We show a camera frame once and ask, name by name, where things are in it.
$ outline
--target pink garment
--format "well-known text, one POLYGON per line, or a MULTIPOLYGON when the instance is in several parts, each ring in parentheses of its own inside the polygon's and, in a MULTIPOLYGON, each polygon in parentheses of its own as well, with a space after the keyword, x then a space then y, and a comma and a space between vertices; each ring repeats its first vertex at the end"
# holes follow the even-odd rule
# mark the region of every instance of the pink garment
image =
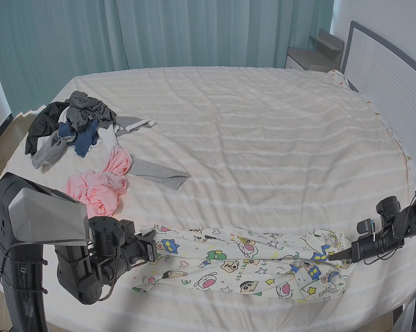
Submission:
POLYGON ((64 192, 86 204, 88 218, 112 216, 119 204, 119 195, 127 192, 124 174, 132 163, 128 151, 115 145, 108 153, 101 172, 88 169, 69 177, 64 192))

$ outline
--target bed sheet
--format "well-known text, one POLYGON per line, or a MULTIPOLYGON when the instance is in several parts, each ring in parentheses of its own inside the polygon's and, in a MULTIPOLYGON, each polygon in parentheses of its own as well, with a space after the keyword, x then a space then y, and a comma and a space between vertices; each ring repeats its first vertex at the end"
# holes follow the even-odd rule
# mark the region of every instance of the bed sheet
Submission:
MULTIPOLYGON (((292 69, 179 67, 135 69, 72 79, 74 90, 105 102, 120 116, 154 118, 119 137, 139 158, 187 171, 178 191, 128 175, 117 219, 136 226, 227 228, 303 234, 341 230, 379 219, 376 204, 413 197, 406 158, 362 97, 324 73, 292 69)), ((73 148, 35 170, 23 140, 10 171, 61 190, 67 178, 100 170, 104 144, 78 157, 73 148)), ((416 290, 416 238, 393 258, 358 263, 344 295, 298 304, 260 296, 157 285, 132 290, 123 275, 105 302, 81 305, 56 279, 56 255, 45 246, 47 319, 71 331, 351 331, 404 303, 416 290)))

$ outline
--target curtain fold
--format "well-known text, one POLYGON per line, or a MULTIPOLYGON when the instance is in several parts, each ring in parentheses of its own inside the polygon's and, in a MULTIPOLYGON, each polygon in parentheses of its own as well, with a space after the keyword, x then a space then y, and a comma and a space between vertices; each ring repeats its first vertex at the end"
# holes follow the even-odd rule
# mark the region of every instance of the curtain fold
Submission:
POLYGON ((0 79, 13 114, 74 76, 227 65, 283 68, 330 30, 334 0, 0 0, 0 79))

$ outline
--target tiled floor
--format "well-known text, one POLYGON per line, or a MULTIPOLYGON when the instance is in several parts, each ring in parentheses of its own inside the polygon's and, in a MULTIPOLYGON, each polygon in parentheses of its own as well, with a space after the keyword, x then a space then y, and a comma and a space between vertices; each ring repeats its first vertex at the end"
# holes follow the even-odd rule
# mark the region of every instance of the tiled floor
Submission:
MULTIPOLYGON (((0 175, 2 170, 5 168, 7 161, 11 158, 13 152, 19 145, 19 142, 26 135, 34 117, 35 116, 33 114, 29 114, 26 117, 17 117, 2 134, 0 138, 0 175)), ((356 332, 387 332, 392 328, 392 315, 392 312, 385 314, 370 322, 366 326, 357 329, 356 332)), ((67 332, 59 327, 51 324, 49 325, 52 332, 67 332)), ((0 330, 8 330, 10 327, 11 321, 4 303, 4 295, 0 292, 0 330)))

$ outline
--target headboard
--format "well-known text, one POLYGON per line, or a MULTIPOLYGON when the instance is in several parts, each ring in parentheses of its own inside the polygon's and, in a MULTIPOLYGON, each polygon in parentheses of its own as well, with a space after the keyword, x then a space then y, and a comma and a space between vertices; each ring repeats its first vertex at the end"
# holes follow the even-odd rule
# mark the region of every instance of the headboard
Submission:
POLYGON ((416 167, 416 61, 352 21, 342 73, 353 90, 372 100, 416 167))

